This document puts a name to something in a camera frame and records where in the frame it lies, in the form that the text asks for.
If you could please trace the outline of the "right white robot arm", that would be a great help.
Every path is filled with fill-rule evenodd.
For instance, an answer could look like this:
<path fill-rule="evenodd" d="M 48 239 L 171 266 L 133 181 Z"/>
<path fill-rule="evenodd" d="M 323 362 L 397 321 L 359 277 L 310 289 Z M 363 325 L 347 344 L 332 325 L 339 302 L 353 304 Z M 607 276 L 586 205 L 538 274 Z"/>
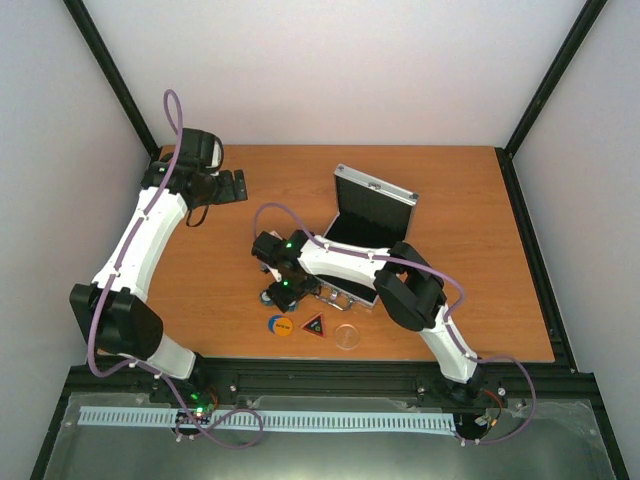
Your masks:
<path fill-rule="evenodd" d="M 264 231 L 254 239 L 251 255 L 274 277 L 263 297 L 283 312 L 319 292 L 322 276 L 375 291 L 391 320 L 417 333 L 429 347 L 444 377 L 443 393 L 463 405 L 478 396 L 479 358 L 455 325 L 455 307 L 444 293 L 444 283 L 452 280 L 436 272 L 408 243 L 356 247 L 303 230 L 288 239 Z"/>

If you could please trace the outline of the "aluminium poker case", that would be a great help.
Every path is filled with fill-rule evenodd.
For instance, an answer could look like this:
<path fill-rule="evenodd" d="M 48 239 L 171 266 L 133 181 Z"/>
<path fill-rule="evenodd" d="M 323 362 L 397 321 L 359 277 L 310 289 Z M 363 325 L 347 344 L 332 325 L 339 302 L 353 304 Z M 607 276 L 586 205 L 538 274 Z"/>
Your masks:
<path fill-rule="evenodd" d="M 372 308 L 374 269 L 408 235 L 418 195 L 400 186 L 340 164 L 334 171 L 338 213 L 326 232 L 301 249 L 303 269 L 350 303 Z"/>

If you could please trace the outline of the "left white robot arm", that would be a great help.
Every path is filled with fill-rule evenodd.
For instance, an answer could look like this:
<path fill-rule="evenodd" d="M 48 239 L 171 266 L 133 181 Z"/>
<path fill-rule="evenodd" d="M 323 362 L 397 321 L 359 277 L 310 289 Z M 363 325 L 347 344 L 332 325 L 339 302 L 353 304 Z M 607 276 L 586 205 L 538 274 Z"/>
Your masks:
<path fill-rule="evenodd" d="M 221 168 L 224 150 L 164 157 L 145 172 L 129 224 L 107 263 L 90 284 L 75 285 L 70 304 L 88 347 L 145 363 L 174 378 L 172 388 L 186 402 L 201 400 L 208 378 L 199 355 L 171 339 L 147 304 L 154 271 L 175 228 L 197 208 L 208 209 L 247 197 L 241 171 Z"/>

